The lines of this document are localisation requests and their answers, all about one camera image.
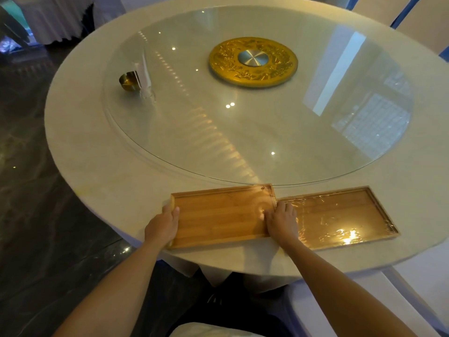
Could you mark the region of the person's left hand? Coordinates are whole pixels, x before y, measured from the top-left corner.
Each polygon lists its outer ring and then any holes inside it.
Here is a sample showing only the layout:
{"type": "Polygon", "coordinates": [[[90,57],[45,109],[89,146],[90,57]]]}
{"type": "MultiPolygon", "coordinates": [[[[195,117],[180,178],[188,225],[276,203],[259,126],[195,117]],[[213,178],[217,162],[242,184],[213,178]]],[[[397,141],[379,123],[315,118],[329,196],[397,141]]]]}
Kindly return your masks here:
{"type": "Polygon", "coordinates": [[[159,251],[165,249],[176,237],[178,225],[171,222],[170,205],[165,205],[162,212],[155,215],[144,230],[144,242],[157,248],[159,251]]]}

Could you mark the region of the person's right hand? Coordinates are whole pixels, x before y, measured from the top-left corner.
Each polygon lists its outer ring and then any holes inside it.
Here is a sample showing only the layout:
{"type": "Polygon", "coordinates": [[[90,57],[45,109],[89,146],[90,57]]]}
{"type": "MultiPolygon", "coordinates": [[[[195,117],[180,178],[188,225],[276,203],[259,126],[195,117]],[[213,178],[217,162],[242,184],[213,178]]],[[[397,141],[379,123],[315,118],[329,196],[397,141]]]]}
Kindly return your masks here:
{"type": "Polygon", "coordinates": [[[269,236],[284,250],[299,242],[296,210],[291,203],[279,201],[275,209],[276,228],[267,229],[269,236]]]}

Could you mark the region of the bare wooden tray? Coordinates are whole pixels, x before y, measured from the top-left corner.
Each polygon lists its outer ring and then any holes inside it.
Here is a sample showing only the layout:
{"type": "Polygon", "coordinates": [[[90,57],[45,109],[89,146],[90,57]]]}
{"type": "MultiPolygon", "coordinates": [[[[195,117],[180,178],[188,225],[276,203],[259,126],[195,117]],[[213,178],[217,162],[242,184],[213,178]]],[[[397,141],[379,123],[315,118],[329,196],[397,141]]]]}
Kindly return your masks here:
{"type": "Polygon", "coordinates": [[[276,208],[271,184],[171,194],[180,216],[169,249],[197,248],[268,237],[264,213],[276,208]]]}

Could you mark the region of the person's right forearm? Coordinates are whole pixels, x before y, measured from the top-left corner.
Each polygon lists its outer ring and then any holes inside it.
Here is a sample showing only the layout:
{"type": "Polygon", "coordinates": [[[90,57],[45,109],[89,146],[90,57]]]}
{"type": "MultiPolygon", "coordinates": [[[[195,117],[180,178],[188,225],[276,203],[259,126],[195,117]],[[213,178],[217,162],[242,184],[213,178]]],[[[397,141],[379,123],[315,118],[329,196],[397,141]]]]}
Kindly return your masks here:
{"type": "Polygon", "coordinates": [[[418,337],[383,303],[297,238],[278,243],[338,337],[418,337]]]}

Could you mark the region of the person's left forearm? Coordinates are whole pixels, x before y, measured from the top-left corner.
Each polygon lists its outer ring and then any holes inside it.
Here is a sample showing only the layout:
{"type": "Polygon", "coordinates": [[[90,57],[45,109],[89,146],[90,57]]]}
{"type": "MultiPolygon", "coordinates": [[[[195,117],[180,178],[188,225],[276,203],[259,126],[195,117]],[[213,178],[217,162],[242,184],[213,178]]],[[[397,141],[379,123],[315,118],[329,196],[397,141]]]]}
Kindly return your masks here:
{"type": "Polygon", "coordinates": [[[98,283],[52,337],[130,337],[158,254],[168,241],[146,239],[98,283]]]}

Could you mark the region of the plastic-wrapped wooden tray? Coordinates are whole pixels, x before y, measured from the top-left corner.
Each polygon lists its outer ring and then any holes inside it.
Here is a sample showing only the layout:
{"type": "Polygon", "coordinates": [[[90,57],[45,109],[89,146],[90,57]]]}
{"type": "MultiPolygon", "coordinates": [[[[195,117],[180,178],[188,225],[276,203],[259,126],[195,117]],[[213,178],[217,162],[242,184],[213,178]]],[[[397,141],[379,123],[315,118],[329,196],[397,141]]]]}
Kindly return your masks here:
{"type": "Polygon", "coordinates": [[[279,199],[296,210],[299,240],[312,250],[399,237],[401,232],[369,186],[279,199]]]}

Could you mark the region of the round glass turntable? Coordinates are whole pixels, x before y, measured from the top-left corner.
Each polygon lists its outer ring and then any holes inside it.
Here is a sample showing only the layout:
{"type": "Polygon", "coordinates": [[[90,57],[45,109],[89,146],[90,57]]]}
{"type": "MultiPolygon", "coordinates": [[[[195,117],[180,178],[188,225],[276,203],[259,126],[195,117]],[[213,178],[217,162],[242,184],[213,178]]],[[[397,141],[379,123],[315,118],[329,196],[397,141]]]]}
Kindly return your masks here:
{"type": "Polygon", "coordinates": [[[103,104],[139,147],[188,172],[240,184],[300,185],[377,160],[411,121],[413,87],[383,48],[305,11],[224,6],[188,11],[123,41],[103,76],[103,104]],[[223,41],[259,37],[291,49],[295,75],[243,88],[209,67],[223,41]],[[145,50],[155,103],[122,89],[145,50]]]}

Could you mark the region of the person's black trousers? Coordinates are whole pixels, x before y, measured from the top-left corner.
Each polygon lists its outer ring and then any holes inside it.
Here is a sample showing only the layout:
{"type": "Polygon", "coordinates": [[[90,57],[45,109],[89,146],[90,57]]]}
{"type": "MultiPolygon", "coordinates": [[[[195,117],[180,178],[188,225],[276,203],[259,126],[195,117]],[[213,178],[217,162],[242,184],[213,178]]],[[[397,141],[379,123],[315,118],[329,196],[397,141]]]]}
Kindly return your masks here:
{"type": "Polygon", "coordinates": [[[232,273],[218,287],[203,291],[165,337],[179,325],[190,322],[244,330],[264,337],[294,337],[278,317],[252,300],[240,273],[232,273]]]}

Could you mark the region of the white tablecloth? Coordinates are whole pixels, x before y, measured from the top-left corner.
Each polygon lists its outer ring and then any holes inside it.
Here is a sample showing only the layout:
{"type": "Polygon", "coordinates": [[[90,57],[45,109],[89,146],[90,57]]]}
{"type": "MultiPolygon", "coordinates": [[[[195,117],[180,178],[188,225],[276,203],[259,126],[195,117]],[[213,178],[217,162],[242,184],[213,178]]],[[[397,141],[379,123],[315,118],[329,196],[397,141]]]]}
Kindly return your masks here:
{"type": "Polygon", "coordinates": [[[124,134],[103,104],[104,72],[123,41],[171,16],[224,6],[305,11],[349,26],[390,54],[412,84],[411,121],[383,156],[333,179],[272,185],[277,198],[369,186],[401,232],[396,238],[325,249],[318,255],[343,272],[357,272],[396,264],[446,240],[449,64],[394,29],[308,0],[170,0],[128,12],[84,39],[57,71],[44,115],[53,160],[81,202],[137,247],[144,227],[172,193],[253,185],[212,179],[164,162],[124,134]]]}

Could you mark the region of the person's white shirt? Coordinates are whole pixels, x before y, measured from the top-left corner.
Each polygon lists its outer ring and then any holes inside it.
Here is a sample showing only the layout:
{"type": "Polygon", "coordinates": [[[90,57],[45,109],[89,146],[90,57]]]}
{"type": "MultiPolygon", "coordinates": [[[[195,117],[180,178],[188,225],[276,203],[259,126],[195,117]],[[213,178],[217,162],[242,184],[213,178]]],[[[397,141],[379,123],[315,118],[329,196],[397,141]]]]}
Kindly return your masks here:
{"type": "Polygon", "coordinates": [[[205,323],[190,322],[176,327],[168,337],[264,337],[260,334],[219,327],[205,323]]]}

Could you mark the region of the clear acrylic sign holder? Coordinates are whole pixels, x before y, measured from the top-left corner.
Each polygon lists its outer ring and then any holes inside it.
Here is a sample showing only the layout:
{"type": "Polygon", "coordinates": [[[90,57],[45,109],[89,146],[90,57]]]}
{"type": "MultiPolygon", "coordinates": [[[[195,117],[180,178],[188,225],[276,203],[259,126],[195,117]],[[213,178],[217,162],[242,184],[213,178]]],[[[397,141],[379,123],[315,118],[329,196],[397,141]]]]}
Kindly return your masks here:
{"type": "Polygon", "coordinates": [[[152,81],[147,66],[147,58],[145,50],[142,51],[137,61],[134,62],[134,72],[138,79],[138,85],[140,88],[140,96],[144,100],[155,103],[154,90],[152,87],[152,81]]]}

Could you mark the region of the small gold bowl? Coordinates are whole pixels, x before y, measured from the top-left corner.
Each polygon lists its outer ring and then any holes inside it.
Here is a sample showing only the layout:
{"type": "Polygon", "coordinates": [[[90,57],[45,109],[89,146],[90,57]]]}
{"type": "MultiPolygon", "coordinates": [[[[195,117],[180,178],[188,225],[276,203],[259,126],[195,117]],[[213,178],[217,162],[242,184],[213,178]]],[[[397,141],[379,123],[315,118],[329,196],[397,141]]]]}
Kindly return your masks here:
{"type": "Polygon", "coordinates": [[[137,72],[130,71],[119,77],[119,83],[127,92],[139,92],[141,90],[140,80],[137,72]]]}

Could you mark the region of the gold ornate turntable base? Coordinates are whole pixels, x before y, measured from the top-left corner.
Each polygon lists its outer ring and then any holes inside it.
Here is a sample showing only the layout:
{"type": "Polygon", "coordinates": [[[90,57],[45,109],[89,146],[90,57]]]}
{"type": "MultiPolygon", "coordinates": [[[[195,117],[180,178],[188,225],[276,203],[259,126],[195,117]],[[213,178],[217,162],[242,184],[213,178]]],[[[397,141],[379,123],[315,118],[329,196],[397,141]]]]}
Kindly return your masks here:
{"type": "Polygon", "coordinates": [[[215,46],[209,55],[209,67],[221,80],[243,88],[271,88],[290,80],[296,73],[299,60],[287,46],[266,38],[240,37],[215,46]],[[241,51],[258,49],[269,56],[261,67],[248,67],[239,63],[241,51]]]}

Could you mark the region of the silver round centre cap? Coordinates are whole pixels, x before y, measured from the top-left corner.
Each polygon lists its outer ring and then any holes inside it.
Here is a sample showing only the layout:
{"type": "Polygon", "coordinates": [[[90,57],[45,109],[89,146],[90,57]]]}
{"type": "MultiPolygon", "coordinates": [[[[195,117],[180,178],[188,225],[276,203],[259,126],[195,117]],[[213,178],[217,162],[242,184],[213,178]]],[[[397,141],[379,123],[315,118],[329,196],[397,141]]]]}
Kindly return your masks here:
{"type": "Polygon", "coordinates": [[[258,49],[247,49],[241,51],[237,59],[239,63],[248,67],[261,67],[269,62],[269,56],[264,51],[258,49]]]}

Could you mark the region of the white draped table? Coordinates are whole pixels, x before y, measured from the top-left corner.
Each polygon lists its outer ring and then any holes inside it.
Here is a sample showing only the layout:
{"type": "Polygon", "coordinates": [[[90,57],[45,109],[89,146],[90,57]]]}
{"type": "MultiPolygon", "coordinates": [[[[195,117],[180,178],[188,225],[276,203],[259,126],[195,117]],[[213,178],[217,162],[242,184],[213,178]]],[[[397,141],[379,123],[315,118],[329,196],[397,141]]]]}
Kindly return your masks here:
{"type": "Polygon", "coordinates": [[[126,13],[121,0],[12,0],[39,44],[82,39],[126,13]]]}

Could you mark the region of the white covered chair blue sash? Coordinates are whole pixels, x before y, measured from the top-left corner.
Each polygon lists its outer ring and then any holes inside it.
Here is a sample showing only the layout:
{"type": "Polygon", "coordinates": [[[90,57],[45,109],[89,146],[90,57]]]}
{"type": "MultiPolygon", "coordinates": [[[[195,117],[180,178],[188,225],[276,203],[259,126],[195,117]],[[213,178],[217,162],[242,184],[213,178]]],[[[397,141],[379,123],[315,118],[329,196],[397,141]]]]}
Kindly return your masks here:
{"type": "Polygon", "coordinates": [[[449,63],[449,0],[350,0],[347,9],[401,32],[449,63]]]}

